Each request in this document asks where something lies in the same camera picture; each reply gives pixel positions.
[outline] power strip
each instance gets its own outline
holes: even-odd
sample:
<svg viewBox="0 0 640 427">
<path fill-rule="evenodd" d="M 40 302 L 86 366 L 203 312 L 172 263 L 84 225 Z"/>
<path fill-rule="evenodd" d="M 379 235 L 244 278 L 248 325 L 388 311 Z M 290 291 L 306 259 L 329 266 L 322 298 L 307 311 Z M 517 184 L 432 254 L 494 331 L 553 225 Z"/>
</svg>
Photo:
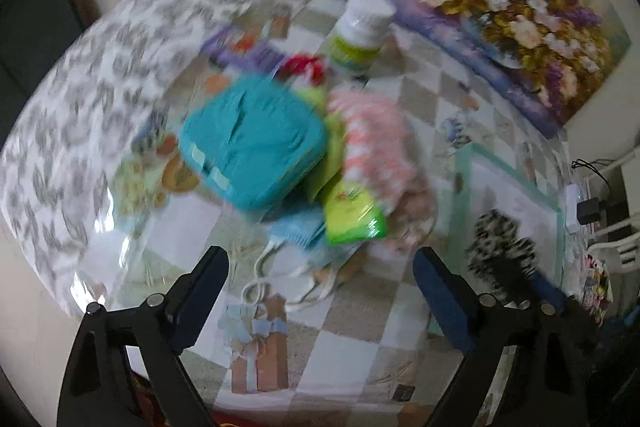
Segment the power strip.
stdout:
<svg viewBox="0 0 640 427">
<path fill-rule="evenodd" d="M 577 209 L 578 203 L 582 201 L 580 188 L 573 183 L 564 188 L 564 219 L 566 220 L 566 229 L 569 233 L 576 233 L 580 230 L 581 224 L 578 223 Z"/>
</svg>

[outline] green snack package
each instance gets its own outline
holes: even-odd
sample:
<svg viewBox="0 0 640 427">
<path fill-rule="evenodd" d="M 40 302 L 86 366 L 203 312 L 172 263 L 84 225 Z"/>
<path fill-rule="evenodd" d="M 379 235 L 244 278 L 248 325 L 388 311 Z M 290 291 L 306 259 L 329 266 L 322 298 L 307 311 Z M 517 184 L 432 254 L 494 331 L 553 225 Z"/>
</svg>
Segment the green snack package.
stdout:
<svg viewBox="0 0 640 427">
<path fill-rule="evenodd" d="M 320 118 L 325 117 L 326 101 L 329 98 L 326 87 L 295 87 L 291 92 L 308 103 Z"/>
<path fill-rule="evenodd" d="M 365 188 L 340 180 L 327 192 L 323 208 L 330 245 L 386 237 L 385 215 Z"/>
<path fill-rule="evenodd" d="M 344 159 L 344 124 L 339 114 L 330 114 L 324 119 L 327 134 L 326 154 L 302 182 L 306 199 L 312 203 L 318 192 L 342 169 Z"/>
</svg>

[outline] white bottle cap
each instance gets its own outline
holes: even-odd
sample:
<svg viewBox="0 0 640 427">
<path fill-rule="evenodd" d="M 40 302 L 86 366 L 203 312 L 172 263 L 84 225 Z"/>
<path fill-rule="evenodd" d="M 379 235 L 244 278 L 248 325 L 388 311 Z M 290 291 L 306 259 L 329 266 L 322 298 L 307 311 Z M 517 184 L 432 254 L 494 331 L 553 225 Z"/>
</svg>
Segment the white bottle cap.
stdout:
<svg viewBox="0 0 640 427">
<path fill-rule="evenodd" d="M 384 29 L 396 15 L 396 7 L 388 0 L 348 0 L 347 13 L 374 28 Z"/>
</svg>

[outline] screw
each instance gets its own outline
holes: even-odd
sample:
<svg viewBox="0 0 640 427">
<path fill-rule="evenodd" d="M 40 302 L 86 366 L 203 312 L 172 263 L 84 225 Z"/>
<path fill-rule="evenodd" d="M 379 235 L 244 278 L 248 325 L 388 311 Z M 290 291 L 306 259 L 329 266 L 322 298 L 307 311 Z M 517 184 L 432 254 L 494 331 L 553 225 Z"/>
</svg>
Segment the screw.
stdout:
<svg viewBox="0 0 640 427">
<path fill-rule="evenodd" d="M 164 302 L 164 295 L 161 293 L 153 293 L 146 298 L 146 303 L 155 308 Z"/>
<path fill-rule="evenodd" d="M 483 293 L 480 296 L 480 303 L 485 308 L 493 308 L 495 306 L 495 297 L 489 293 Z"/>
<path fill-rule="evenodd" d="M 548 317 L 556 313 L 556 309 L 548 302 L 543 302 L 542 304 L 540 304 L 540 309 L 542 310 L 543 314 L 547 315 Z"/>
<path fill-rule="evenodd" d="M 95 315 L 97 314 L 97 312 L 99 312 L 102 309 L 102 306 L 100 306 L 100 304 L 98 304 L 97 302 L 90 302 L 89 304 L 87 304 L 86 306 L 86 312 L 89 315 Z"/>
</svg>

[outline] green packet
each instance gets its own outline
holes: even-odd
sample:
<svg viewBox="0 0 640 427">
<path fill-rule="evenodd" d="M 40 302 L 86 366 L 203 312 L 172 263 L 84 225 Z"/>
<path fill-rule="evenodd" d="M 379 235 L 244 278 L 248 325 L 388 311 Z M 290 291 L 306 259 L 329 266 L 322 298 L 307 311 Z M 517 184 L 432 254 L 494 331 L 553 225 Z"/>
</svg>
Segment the green packet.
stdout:
<svg viewBox="0 0 640 427">
<path fill-rule="evenodd" d="M 330 245 L 386 237 L 385 215 L 369 191 L 357 184 L 340 179 L 326 191 L 322 207 Z"/>
</svg>

